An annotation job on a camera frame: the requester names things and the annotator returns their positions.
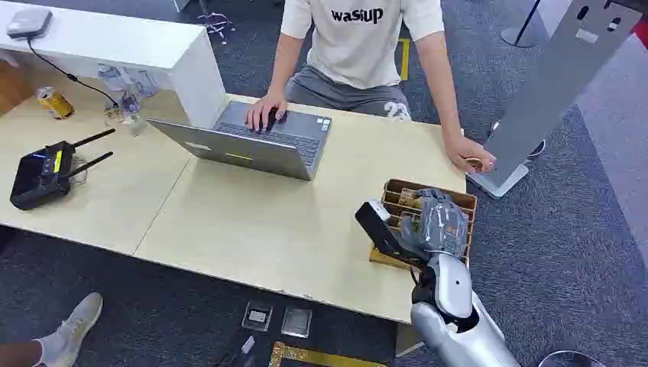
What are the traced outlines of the person's right hand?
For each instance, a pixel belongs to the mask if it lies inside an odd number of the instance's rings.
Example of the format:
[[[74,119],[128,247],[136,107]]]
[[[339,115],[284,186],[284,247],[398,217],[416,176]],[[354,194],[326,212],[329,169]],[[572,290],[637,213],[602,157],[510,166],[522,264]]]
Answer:
[[[245,113],[245,125],[253,131],[264,132],[271,126],[271,119],[281,120],[286,110],[284,93],[268,92]]]

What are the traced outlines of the person's left hand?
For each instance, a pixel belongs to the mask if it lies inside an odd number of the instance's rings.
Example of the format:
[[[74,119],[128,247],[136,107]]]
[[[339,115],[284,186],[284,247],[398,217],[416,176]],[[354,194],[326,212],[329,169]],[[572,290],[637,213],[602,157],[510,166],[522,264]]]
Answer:
[[[444,137],[443,141],[449,160],[466,173],[488,172],[497,160],[482,145],[464,136]]]

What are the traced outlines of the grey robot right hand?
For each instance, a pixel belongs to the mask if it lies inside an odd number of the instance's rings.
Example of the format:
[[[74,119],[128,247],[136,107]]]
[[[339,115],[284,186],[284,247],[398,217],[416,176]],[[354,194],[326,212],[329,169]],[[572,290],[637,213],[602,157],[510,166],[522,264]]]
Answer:
[[[468,245],[468,216],[450,195],[436,188],[405,189],[401,198],[406,206],[420,214],[403,213],[399,221],[400,240],[404,247],[420,252],[447,252],[456,258],[464,255]]]

